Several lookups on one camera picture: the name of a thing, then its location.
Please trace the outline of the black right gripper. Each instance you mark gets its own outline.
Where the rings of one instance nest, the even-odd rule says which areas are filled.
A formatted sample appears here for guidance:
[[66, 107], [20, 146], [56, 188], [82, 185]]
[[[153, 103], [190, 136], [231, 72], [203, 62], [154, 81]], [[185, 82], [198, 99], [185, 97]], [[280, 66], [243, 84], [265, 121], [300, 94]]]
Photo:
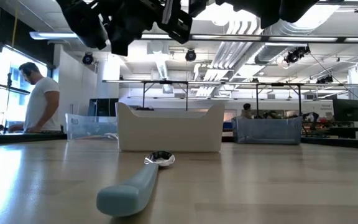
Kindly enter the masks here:
[[[189, 0], [188, 13], [196, 17], [206, 9], [208, 0]], [[229, 4], [235, 12], [246, 11], [260, 19], [260, 27], [267, 28], [279, 21], [280, 0], [215, 0], [217, 5]]]

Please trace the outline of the clear plastic container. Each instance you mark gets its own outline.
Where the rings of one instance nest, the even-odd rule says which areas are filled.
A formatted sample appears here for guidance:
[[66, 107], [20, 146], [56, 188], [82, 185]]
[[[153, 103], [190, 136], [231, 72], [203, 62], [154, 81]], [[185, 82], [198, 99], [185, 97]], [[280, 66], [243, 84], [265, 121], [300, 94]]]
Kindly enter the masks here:
[[76, 140], [118, 140], [116, 117], [81, 116], [66, 114], [68, 141]]

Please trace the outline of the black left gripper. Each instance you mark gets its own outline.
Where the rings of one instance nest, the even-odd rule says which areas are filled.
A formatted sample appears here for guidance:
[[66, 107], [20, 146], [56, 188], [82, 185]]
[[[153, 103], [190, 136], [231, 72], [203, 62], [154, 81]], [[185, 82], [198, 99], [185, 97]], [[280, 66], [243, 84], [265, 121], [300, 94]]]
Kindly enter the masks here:
[[170, 38], [184, 44], [189, 41], [193, 19], [181, 9], [181, 0], [111, 0], [109, 22], [104, 25], [111, 53], [127, 56], [128, 46], [151, 30], [158, 22]]

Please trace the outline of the standing person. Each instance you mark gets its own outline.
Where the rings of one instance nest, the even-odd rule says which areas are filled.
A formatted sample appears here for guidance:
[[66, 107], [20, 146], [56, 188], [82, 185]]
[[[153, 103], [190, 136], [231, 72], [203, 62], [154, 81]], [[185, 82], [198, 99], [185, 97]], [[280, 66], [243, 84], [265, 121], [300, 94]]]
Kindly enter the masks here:
[[58, 133], [62, 131], [58, 120], [60, 90], [58, 83], [44, 77], [38, 66], [33, 62], [19, 66], [24, 79], [34, 89], [29, 96], [24, 122], [8, 128], [10, 133], [24, 131], [25, 133]]

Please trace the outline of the black aluminium table frame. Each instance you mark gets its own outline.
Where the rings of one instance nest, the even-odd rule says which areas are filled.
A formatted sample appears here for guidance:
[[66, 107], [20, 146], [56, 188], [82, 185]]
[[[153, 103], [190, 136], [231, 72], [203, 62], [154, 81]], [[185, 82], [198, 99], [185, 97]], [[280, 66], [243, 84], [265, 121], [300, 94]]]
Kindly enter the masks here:
[[[0, 144], [54, 140], [67, 140], [67, 136], [66, 134], [0, 134]], [[301, 143], [358, 148], [358, 140], [356, 139], [302, 137]]]

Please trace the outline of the black gantry frame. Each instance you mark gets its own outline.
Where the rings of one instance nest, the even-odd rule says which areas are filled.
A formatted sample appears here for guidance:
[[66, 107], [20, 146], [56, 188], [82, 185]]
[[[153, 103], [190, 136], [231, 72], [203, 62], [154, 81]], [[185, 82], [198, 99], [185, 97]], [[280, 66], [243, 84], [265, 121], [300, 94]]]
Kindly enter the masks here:
[[188, 81], [178, 81], [178, 80], [142, 80], [141, 83], [143, 84], [142, 90], [142, 108], [145, 108], [145, 94], [149, 88], [151, 88], [154, 84], [160, 85], [178, 85], [182, 87], [183, 85], [186, 86], [186, 89], [183, 89], [185, 92], [185, 111], [188, 111], [188, 92], [189, 92], [189, 82]]
[[293, 90], [298, 95], [298, 116], [302, 115], [302, 110], [301, 110], [301, 83], [276, 82], [276, 83], [256, 83], [255, 84], [256, 115], [257, 115], [257, 117], [259, 117], [259, 92], [262, 91], [261, 89], [259, 89], [259, 86], [271, 86], [271, 87], [288, 86], [291, 90]]

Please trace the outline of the white plastic container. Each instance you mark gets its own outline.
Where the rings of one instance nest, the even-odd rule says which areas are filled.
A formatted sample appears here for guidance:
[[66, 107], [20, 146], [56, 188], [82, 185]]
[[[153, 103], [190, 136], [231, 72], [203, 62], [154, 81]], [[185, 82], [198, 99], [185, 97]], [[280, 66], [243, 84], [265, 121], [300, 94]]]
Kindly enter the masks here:
[[121, 151], [219, 152], [224, 105], [207, 112], [139, 111], [116, 103]]

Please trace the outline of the bright window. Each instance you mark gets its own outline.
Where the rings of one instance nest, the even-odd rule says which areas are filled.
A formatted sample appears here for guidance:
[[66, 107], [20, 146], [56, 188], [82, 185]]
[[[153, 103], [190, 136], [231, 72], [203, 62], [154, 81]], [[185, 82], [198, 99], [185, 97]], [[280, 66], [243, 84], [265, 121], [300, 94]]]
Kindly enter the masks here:
[[45, 63], [35, 60], [11, 47], [0, 52], [0, 124], [20, 123], [25, 120], [30, 92], [34, 86], [25, 81], [19, 66], [33, 62], [43, 76], [48, 73]]

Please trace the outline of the silver ventilation duct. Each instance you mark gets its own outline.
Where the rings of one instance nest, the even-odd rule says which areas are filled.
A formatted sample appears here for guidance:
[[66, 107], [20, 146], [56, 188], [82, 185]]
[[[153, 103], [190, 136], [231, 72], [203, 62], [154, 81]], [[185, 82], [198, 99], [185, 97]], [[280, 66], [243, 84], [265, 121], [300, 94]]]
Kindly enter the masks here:
[[[308, 35], [312, 33], [317, 26], [312, 27], [298, 27], [293, 24], [284, 24], [270, 26], [265, 29], [262, 34], [264, 35]], [[296, 46], [294, 44], [285, 45], [285, 44], [274, 44], [266, 43], [263, 45], [263, 49], [255, 56], [255, 63], [266, 64], [272, 60], [277, 59], [281, 54], [285, 53], [287, 50], [292, 50]]]

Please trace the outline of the short ceiling light strip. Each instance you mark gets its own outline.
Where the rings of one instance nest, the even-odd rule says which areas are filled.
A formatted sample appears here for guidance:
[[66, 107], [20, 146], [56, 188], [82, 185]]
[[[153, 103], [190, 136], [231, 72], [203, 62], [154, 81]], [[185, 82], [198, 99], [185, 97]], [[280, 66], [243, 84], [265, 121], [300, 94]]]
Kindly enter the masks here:
[[29, 32], [29, 35], [34, 40], [63, 40], [78, 38], [75, 33]]

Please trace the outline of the smoky dark plastic container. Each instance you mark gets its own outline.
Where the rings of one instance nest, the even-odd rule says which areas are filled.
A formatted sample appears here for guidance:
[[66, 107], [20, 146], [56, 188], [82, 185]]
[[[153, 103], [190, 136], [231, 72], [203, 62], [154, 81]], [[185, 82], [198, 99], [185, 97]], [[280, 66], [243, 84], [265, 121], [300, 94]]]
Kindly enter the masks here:
[[287, 144], [301, 143], [302, 119], [248, 119], [238, 116], [232, 119], [234, 142], [239, 144]]

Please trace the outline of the black computer monitor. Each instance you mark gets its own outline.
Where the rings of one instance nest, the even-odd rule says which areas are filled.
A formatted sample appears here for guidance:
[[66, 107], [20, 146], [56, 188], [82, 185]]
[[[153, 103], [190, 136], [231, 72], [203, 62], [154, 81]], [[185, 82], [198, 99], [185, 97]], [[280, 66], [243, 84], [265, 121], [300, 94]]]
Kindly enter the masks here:
[[333, 100], [334, 120], [339, 122], [358, 121], [358, 101], [357, 100]]

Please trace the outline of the blue handled spoon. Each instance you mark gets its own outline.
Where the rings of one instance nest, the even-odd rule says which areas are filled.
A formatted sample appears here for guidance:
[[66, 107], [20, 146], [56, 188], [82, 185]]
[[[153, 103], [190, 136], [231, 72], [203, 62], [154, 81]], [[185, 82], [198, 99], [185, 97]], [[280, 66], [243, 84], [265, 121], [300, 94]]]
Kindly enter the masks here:
[[101, 189], [96, 196], [96, 208], [111, 217], [135, 215], [148, 205], [158, 170], [171, 166], [175, 156], [168, 151], [155, 151], [144, 159], [144, 166], [120, 184]]

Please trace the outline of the long ceiling light strip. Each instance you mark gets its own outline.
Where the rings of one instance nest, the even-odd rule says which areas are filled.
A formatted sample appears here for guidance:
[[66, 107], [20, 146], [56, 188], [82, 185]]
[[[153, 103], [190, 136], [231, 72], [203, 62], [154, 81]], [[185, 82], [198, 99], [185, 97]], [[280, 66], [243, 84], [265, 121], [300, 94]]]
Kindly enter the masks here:
[[232, 34], [191, 34], [184, 44], [196, 42], [271, 42], [271, 43], [314, 43], [314, 44], [358, 44], [358, 37], [312, 36], [312, 35], [232, 35]]

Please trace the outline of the seated person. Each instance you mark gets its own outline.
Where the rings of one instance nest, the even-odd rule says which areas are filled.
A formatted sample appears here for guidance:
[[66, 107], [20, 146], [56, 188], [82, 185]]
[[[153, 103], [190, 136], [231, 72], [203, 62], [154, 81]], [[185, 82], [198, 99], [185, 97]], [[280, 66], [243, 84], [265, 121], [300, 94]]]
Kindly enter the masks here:
[[241, 116], [247, 119], [252, 119], [253, 115], [251, 112], [251, 105], [249, 103], [243, 104], [243, 110], [241, 112]]

